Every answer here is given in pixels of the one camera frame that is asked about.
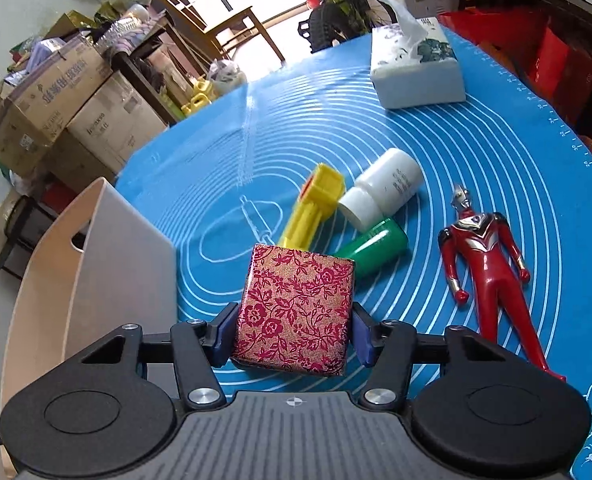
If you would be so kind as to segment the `stacked cardboard box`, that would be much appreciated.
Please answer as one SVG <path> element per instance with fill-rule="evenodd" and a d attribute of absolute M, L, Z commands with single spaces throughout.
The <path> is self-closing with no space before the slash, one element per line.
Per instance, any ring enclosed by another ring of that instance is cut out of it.
<path fill-rule="evenodd" d="M 55 178 L 79 193 L 100 177 L 114 182 L 129 158 L 167 128 L 116 72 L 72 118 L 44 163 Z"/>

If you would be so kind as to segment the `green black bicycle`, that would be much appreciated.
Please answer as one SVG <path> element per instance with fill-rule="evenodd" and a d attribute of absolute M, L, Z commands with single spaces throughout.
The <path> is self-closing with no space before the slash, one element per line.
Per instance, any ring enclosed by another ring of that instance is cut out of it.
<path fill-rule="evenodd" d="M 396 20 L 395 10 L 383 0 L 315 0 L 309 18 L 298 24 L 298 32 L 315 53 Z"/>

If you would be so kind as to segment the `blue silicone baking mat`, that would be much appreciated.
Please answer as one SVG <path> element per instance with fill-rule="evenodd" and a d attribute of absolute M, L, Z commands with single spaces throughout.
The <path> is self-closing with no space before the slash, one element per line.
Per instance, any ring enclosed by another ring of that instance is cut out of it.
<path fill-rule="evenodd" d="M 118 192 L 177 249 L 177 313 L 213 318 L 238 300 L 250 253 L 279 239 L 318 164 L 346 184 L 389 148 L 424 182 L 398 214 L 407 253 L 357 286 L 374 318 L 437 334 L 474 327 L 474 304 L 448 290 L 437 241 L 454 185 L 504 214 L 531 273 L 532 323 L 550 367 L 592 409 L 592 156 L 552 107 L 466 40 L 460 104 L 388 112 L 371 78 L 371 40 L 310 55 L 168 129 L 128 161 Z M 592 426 L 572 468 L 592 479 Z"/>

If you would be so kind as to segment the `open cardboard box top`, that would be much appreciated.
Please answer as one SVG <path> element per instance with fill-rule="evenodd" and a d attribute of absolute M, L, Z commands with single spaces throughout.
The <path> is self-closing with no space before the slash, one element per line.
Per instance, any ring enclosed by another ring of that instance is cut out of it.
<path fill-rule="evenodd" d="M 0 163 L 28 177 L 81 107 L 112 74 L 78 35 L 0 96 Z"/>

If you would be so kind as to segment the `red floral gift box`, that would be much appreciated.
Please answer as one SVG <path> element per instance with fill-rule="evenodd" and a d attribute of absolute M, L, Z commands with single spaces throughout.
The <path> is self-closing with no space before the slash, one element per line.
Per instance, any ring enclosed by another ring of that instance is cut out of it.
<path fill-rule="evenodd" d="M 233 362 L 340 376 L 346 366 L 353 285 L 349 259 L 256 245 L 237 315 Z"/>

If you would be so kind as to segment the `yellow oil jug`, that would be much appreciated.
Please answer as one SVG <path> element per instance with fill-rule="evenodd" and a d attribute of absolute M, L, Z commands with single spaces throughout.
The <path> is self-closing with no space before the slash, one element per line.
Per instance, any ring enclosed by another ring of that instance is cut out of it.
<path fill-rule="evenodd" d="M 215 102 L 219 95 L 212 81 L 205 78 L 191 78 L 186 90 L 187 103 L 181 107 L 185 117 L 189 117 L 207 105 Z"/>

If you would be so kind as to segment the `beige plastic storage basket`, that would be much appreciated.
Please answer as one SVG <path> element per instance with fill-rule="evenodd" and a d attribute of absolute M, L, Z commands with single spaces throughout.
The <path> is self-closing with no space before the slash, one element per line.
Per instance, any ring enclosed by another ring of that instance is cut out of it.
<path fill-rule="evenodd" d="M 95 479 L 155 455 L 177 426 L 173 375 L 139 346 L 175 323 L 175 250 L 104 179 L 32 253 L 1 378 L 2 462 L 15 479 Z"/>

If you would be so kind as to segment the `red Ultraman figure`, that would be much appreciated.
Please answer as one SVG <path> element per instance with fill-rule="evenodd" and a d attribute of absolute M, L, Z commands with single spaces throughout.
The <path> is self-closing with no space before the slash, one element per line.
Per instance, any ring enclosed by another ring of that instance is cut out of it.
<path fill-rule="evenodd" d="M 504 214 L 475 211 L 468 188 L 460 184 L 454 186 L 451 205 L 456 220 L 439 232 L 438 245 L 446 282 L 456 304 L 463 306 L 469 299 L 456 270 L 456 259 L 463 258 L 474 282 L 480 335 L 497 342 L 498 311 L 503 310 L 528 360 L 545 373 L 562 379 L 548 366 L 532 325 L 524 299 L 524 285 L 530 282 L 531 274 Z"/>

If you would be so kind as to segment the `green plastic bottle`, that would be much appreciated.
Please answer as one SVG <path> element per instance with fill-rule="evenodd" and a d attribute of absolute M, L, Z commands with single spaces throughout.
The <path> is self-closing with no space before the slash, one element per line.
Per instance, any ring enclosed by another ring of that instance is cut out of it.
<path fill-rule="evenodd" d="M 396 220 L 387 218 L 355 237 L 335 252 L 335 258 L 353 262 L 354 278 L 361 280 L 377 273 L 407 250 L 409 239 Z"/>

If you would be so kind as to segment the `yellow plastic toy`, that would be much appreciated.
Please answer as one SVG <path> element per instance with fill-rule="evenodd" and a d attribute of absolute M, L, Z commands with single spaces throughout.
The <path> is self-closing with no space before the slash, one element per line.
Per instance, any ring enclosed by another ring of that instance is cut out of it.
<path fill-rule="evenodd" d="M 335 212 L 345 191 L 343 175 L 331 166 L 318 164 L 302 185 L 279 247 L 309 250 L 317 229 Z"/>

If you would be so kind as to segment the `wooden chair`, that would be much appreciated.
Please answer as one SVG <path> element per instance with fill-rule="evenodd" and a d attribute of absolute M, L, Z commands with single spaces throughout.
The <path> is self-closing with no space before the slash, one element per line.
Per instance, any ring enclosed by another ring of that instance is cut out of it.
<path fill-rule="evenodd" d="M 270 49 L 285 64 L 286 58 L 251 6 L 231 11 L 218 24 L 207 26 L 200 16 L 181 0 L 153 0 L 160 4 L 171 16 L 174 24 L 180 26 L 184 37 L 195 49 L 198 57 L 209 63 L 214 58 L 230 60 L 232 51 L 243 47 L 258 36 L 268 44 Z"/>

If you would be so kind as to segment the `white tissue box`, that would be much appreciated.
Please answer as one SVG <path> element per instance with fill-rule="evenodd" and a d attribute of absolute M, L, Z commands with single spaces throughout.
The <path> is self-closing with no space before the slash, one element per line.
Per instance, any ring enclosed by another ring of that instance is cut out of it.
<path fill-rule="evenodd" d="M 401 110 L 466 100 L 460 63 L 437 18 L 414 18 L 396 0 L 395 18 L 372 30 L 371 81 L 381 106 Z"/>

